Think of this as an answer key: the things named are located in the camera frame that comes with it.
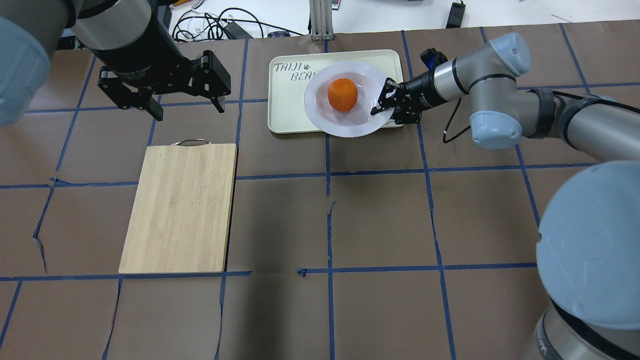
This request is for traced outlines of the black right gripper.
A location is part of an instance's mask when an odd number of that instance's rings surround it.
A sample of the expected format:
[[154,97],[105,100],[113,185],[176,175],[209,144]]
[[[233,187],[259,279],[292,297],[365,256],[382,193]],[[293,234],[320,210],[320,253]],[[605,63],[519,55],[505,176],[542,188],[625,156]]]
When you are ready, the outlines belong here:
[[391,120],[396,125],[416,125],[421,122],[423,112],[447,102],[435,86],[432,71],[425,71],[407,82],[396,82],[387,77],[370,115],[394,109]]

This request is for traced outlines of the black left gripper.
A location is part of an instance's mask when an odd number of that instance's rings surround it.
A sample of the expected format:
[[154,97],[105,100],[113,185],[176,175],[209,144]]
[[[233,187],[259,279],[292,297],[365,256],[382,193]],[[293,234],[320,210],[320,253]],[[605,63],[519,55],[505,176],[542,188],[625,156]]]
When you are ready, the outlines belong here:
[[232,91],[231,75],[217,55],[204,50],[201,57],[190,61],[180,53],[159,20],[149,20],[132,43],[97,49],[94,54],[103,63],[98,88],[119,109],[146,111],[161,122],[163,109],[153,98],[153,92],[183,92],[207,98],[220,114],[226,111],[226,96]]

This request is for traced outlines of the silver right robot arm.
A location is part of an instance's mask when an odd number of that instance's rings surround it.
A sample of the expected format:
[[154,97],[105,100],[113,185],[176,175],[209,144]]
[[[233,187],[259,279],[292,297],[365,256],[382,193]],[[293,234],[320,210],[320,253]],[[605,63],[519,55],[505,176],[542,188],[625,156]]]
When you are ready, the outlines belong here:
[[519,88],[531,68],[523,37],[510,32],[448,59],[420,55],[425,73],[387,80],[378,105],[398,125],[467,99],[471,141],[516,148],[533,171],[572,172],[537,214],[535,262],[550,305],[524,360],[639,358],[639,105],[569,87]]

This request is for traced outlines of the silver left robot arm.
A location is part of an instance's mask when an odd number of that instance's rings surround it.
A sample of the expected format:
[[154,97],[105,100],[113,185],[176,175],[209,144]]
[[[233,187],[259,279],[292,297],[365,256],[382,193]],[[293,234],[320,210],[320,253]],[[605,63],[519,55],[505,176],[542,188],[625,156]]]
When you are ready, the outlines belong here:
[[211,50],[185,57],[147,0],[3,0],[0,10],[2,126],[27,112],[66,29],[102,62],[98,87],[119,109],[162,121],[154,96],[183,93],[225,111],[228,70]]

